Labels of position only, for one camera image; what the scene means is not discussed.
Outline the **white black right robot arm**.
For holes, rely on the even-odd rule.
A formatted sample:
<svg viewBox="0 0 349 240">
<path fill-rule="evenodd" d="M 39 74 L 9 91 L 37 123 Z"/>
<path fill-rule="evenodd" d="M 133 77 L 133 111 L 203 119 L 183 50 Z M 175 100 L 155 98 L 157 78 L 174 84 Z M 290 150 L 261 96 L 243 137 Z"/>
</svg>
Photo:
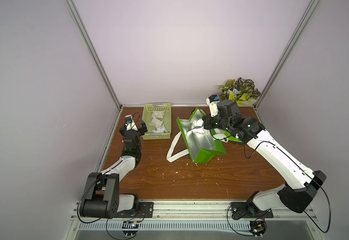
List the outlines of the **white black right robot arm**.
<svg viewBox="0 0 349 240">
<path fill-rule="evenodd" d="M 257 119 L 243 118 L 236 102 L 219 101 L 216 95 L 206 99 L 210 113 L 202 118 L 206 130 L 222 130 L 246 147 L 259 153 L 285 180 L 268 191 L 253 193 L 246 201 L 250 214 L 286 207 L 303 213 L 326 180 L 322 171 L 313 171 L 285 150 Z"/>
</svg>

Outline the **light green perforated basket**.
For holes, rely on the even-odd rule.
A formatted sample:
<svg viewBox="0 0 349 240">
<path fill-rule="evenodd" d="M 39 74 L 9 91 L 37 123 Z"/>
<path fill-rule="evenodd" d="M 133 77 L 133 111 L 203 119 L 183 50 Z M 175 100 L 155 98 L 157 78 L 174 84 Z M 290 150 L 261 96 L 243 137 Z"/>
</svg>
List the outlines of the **light green perforated basket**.
<svg viewBox="0 0 349 240">
<path fill-rule="evenodd" d="M 144 105 L 142 120 L 147 126 L 147 133 L 142 136 L 144 140 L 170 139 L 170 103 Z"/>
</svg>

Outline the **green insulated delivery bag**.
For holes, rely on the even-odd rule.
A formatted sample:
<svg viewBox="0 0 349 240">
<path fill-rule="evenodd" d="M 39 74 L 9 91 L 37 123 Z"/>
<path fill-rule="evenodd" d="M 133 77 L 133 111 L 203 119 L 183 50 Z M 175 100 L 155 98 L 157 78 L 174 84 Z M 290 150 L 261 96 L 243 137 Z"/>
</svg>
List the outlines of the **green insulated delivery bag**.
<svg viewBox="0 0 349 240">
<path fill-rule="evenodd" d="M 219 129 L 205 130 L 202 121 L 204 116 L 205 112 L 196 108 L 188 120 L 180 118 L 176 120 L 180 131 L 175 135 L 167 152 L 167 161 L 172 163 L 189 155 L 194 163 L 206 164 L 215 156 L 226 154 L 224 143 L 241 143 L 239 139 L 231 137 L 226 131 Z M 174 148 L 180 139 L 184 140 L 186 149 L 174 154 Z"/>
</svg>

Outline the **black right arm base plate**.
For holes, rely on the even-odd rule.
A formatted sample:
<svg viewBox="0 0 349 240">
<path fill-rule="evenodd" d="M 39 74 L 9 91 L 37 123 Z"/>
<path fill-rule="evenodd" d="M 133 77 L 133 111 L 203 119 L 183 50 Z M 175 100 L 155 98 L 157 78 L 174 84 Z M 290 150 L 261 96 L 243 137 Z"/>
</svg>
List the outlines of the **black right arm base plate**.
<svg viewBox="0 0 349 240">
<path fill-rule="evenodd" d="M 234 220 L 240 220 L 244 218 L 274 218 L 273 212 L 271 209 L 261 211 L 253 204 L 249 204 L 246 202 L 231 202 L 230 209 L 232 211 L 231 217 Z"/>
</svg>

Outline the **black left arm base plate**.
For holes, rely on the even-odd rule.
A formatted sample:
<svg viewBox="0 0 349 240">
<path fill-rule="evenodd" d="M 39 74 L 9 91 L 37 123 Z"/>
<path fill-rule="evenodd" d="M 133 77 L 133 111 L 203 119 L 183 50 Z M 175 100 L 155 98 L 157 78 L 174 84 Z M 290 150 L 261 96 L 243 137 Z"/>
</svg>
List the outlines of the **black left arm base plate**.
<svg viewBox="0 0 349 240">
<path fill-rule="evenodd" d="M 135 209 L 124 210 L 114 215 L 114 218 L 124 219 L 142 219 L 152 218 L 154 210 L 154 202 L 139 202 L 139 206 Z"/>
</svg>

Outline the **white ice pack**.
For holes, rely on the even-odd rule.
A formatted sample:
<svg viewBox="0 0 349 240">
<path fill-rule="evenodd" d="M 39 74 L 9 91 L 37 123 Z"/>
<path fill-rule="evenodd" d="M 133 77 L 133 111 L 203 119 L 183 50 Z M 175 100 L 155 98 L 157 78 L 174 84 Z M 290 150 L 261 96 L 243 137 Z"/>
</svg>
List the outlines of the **white ice pack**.
<svg viewBox="0 0 349 240">
<path fill-rule="evenodd" d="M 152 117 L 157 119 L 162 119 L 164 117 L 165 111 L 153 111 Z"/>
<path fill-rule="evenodd" d="M 168 131 L 164 125 L 156 128 L 156 129 L 153 129 L 152 132 L 153 133 L 168 133 Z"/>
<path fill-rule="evenodd" d="M 149 123 L 150 126 L 154 127 L 155 129 L 162 126 L 163 121 L 157 118 L 152 118 L 151 122 Z"/>
</svg>

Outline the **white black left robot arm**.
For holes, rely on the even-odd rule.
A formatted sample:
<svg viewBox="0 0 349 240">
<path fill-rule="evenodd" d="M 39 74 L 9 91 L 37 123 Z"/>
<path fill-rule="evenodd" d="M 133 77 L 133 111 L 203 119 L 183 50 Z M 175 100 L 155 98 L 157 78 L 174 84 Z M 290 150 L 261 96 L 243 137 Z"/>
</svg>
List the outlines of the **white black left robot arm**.
<svg viewBox="0 0 349 240">
<path fill-rule="evenodd" d="M 119 187 L 120 181 L 140 163 L 140 137 L 147 132 L 147 127 L 141 122 L 138 128 L 132 116 L 127 115 L 119 132 L 123 136 L 121 155 L 106 170 L 89 174 L 77 207 L 79 218 L 113 219 L 139 213 L 138 195 L 121 194 Z"/>
</svg>

